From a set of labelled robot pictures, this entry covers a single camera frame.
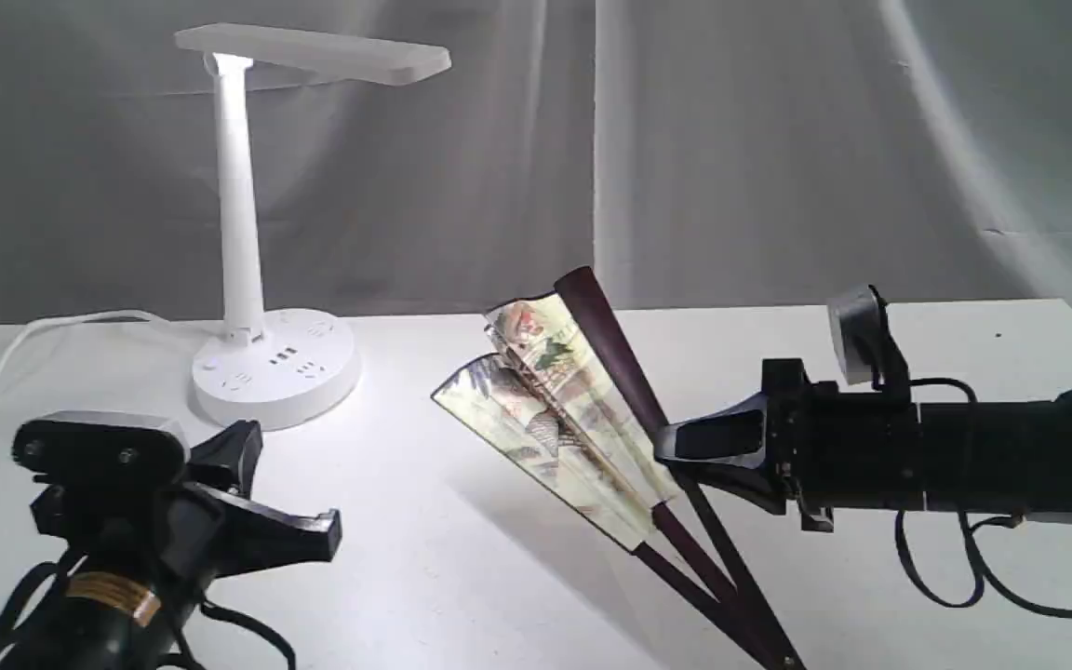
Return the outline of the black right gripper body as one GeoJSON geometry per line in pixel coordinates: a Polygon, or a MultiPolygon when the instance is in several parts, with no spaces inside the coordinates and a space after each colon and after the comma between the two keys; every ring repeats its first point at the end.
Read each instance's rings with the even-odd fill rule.
{"type": "Polygon", "coordinates": [[[924,502],[918,406],[909,387],[845,392],[812,382],[800,359],[766,359],[771,478],[796,504],[800,526],[830,533],[835,509],[915,512],[924,502]]]}

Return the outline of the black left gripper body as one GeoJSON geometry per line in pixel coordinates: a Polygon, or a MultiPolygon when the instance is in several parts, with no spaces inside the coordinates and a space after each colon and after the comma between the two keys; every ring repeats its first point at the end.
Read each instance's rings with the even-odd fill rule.
{"type": "Polygon", "coordinates": [[[39,533],[65,540],[62,596],[200,596],[221,576],[221,464],[192,455],[33,455],[39,533]]]}

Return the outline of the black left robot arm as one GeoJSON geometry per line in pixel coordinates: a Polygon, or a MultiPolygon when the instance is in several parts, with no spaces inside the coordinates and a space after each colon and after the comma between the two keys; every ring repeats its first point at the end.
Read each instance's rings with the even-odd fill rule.
{"type": "Polygon", "coordinates": [[[187,444],[170,419],[61,411],[21,425],[12,461],[42,491],[35,530],[61,539],[0,610],[0,669],[199,669],[184,625],[196,613],[297,654],[267,623],[212,601],[218,580],[328,563],[337,509],[293,515],[252,498],[263,447],[254,420],[187,444]]]}

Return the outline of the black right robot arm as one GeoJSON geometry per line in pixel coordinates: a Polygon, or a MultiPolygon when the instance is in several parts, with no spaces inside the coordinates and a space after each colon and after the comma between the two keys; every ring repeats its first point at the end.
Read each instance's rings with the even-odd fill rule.
{"type": "Polygon", "coordinates": [[[1072,523],[1072,390],[1029,402],[915,402],[909,386],[845,392],[798,359],[766,359],[736,406],[666,425],[654,455],[674,474],[801,527],[837,509],[995,513],[1072,523]]]}

